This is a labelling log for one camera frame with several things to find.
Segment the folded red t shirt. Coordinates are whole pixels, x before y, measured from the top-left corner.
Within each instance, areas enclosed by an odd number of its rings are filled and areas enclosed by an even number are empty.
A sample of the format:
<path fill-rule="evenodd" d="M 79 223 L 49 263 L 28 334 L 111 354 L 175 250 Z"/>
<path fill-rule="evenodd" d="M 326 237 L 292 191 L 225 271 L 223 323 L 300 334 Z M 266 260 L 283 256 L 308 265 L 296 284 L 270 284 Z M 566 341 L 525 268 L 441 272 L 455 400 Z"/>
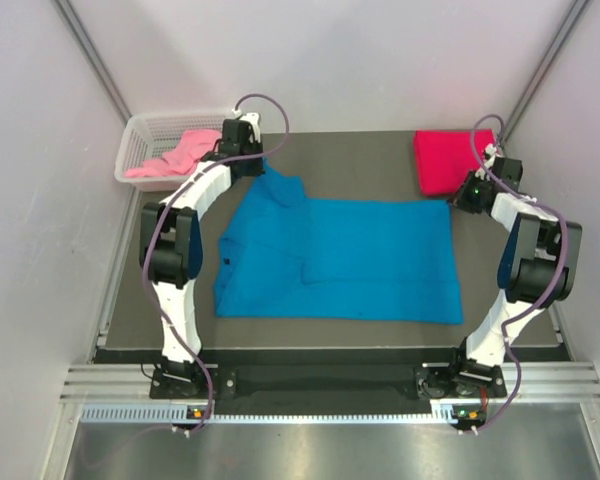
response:
<path fill-rule="evenodd" d="M 471 148 L 470 131 L 418 130 L 413 148 L 418 184 L 427 197 L 454 194 L 470 171 L 480 165 Z"/>

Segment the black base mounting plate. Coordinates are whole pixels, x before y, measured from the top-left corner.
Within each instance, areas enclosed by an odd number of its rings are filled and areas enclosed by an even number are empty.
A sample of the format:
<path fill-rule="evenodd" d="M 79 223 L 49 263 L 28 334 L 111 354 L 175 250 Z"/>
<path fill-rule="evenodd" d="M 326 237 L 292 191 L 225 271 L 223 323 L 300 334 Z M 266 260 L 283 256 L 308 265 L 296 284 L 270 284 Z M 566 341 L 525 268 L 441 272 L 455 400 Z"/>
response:
<path fill-rule="evenodd" d="M 203 367 L 160 360 L 149 396 L 212 399 L 217 414 L 423 413 L 431 400 L 503 399 L 499 367 L 464 360 L 457 347 L 208 349 Z"/>

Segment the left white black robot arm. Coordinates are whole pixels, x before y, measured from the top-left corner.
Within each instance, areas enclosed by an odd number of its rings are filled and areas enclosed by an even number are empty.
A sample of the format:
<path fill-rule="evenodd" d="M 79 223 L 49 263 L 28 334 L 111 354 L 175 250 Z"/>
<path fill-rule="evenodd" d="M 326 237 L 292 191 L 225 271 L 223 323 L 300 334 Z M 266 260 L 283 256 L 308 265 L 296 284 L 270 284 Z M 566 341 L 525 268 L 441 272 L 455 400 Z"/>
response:
<path fill-rule="evenodd" d="M 143 285 L 163 327 L 163 347 L 153 374 L 153 399 L 194 399 L 208 393 L 194 306 L 203 263 L 200 221 L 238 179 L 264 173 L 260 115 L 238 111 L 175 193 L 141 211 Z"/>

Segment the pink t shirt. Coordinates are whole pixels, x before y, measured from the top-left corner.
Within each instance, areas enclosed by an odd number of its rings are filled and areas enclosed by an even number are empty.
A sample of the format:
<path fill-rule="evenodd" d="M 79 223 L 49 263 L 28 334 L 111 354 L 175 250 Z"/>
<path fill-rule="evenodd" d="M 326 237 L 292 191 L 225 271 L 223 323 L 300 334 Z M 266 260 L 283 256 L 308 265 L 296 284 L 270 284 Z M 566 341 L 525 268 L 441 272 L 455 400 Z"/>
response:
<path fill-rule="evenodd" d="M 172 150 L 144 160 L 139 167 L 130 169 L 125 177 L 189 176 L 196 170 L 202 157 L 214 148 L 220 138 L 221 133 L 216 130 L 187 130 Z"/>

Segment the blue t shirt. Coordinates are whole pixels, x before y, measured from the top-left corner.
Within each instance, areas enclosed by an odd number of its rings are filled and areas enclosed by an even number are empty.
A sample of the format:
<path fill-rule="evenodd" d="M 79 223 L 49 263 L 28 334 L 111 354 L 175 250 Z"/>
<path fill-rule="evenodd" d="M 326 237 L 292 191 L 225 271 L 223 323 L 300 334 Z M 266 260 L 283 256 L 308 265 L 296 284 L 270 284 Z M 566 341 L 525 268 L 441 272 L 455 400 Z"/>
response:
<path fill-rule="evenodd" d="M 218 241 L 219 317 L 460 325 L 449 206 L 311 198 L 272 167 Z"/>

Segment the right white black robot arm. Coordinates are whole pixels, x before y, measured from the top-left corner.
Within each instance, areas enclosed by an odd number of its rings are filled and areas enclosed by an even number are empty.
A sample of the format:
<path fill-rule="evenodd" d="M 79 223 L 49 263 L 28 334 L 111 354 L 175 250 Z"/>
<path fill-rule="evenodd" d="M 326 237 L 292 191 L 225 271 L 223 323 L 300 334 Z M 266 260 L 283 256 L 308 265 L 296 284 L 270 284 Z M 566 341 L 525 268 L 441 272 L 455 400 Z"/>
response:
<path fill-rule="evenodd" d="M 502 156 L 493 145 L 483 159 L 450 203 L 465 212 L 486 212 L 506 229 L 498 295 L 480 326 L 453 349 L 448 365 L 416 370 L 419 395 L 432 400 L 505 397 L 501 366 L 508 349 L 532 319 L 565 300 L 575 283 L 582 226 L 520 193 L 521 161 Z"/>

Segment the white plastic basket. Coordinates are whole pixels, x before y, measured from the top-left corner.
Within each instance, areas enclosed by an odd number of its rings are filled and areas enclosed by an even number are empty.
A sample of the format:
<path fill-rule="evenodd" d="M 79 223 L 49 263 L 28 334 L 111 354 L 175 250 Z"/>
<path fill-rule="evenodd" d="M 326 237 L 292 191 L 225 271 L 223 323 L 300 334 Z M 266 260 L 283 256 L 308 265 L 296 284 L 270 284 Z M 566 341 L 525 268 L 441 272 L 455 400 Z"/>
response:
<path fill-rule="evenodd" d="M 141 167 L 145 160 L 173 150 L 187 130 L 220 131 L 228 109 L 204 109 L 144 113 L 132 116 L 124 129 L 115 160 L 114 177 L 142 192 L 166 192 L 178 188 L 188 175 L 130 178 L 127 171 Z"/>

